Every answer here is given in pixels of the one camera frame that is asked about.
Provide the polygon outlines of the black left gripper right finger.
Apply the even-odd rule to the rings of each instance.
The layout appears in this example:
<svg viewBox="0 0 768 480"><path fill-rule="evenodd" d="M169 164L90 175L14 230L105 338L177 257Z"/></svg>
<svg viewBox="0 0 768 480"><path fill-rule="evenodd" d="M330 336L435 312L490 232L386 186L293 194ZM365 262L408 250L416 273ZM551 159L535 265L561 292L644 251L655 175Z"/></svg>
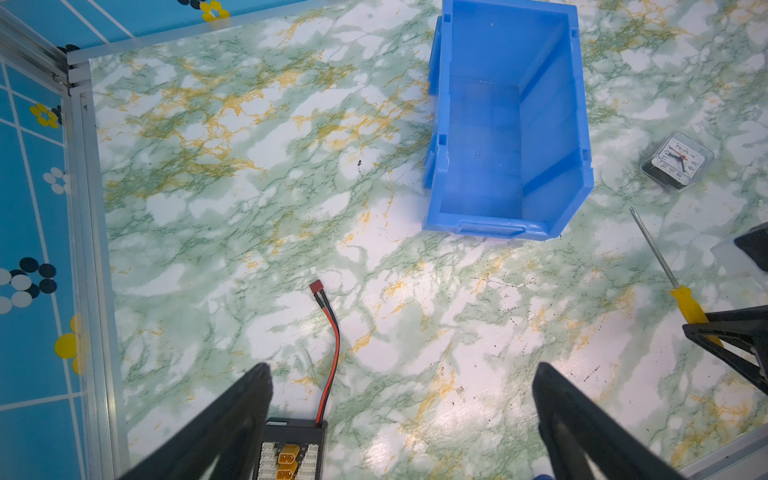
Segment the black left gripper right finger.
<svg viewBox="0 0 768 480"><path fill-rule="evenodd" d="M552 365L538 364L532 394L556 479L680 479Z"/></svg>

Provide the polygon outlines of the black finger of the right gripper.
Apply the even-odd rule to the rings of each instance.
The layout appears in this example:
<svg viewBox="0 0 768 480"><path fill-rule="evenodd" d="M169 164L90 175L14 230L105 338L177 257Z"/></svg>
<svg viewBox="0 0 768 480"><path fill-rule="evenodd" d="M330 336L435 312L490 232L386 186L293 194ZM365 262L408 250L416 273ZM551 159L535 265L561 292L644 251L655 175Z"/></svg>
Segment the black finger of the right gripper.
<svg viewBox="0 0 768 480"><path fill-rule="evenodd" d="M685 324L685 337L767 394L767 306L710 312Z"/></svg>

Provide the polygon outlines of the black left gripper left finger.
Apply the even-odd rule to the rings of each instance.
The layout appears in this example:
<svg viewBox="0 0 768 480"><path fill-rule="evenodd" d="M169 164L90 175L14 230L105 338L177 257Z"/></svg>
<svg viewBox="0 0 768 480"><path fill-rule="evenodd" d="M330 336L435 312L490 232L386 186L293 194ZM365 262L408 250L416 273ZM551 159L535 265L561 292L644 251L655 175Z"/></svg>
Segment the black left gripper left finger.
<svg viewBox="0 0 768 480"><path fill-rule="evenodd" d="M270 367L259 363L124 479L250 479L273 395Z"/></svg>

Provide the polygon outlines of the yellow handled screwdriver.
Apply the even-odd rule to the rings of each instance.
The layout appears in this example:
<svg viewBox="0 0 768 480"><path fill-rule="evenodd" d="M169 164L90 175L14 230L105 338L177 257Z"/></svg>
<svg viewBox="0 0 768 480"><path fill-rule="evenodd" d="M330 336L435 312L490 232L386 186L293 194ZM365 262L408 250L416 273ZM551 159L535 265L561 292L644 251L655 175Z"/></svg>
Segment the yellow handled screwdriver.
<svg viewBox="0 0 768 480"><path fill-rule="evenodd" d="M670 281L672 286L670 295L675 299L678 309L680 310L686 322L689 324L708 323L709 320L707 319L701 305L694 299L691 290L687 286L681 285L678 282L640 215L633 207L629 207L629 211L647 244L649 245L651 251L653 252L655 258L664 271L666 277Z"/></svg>

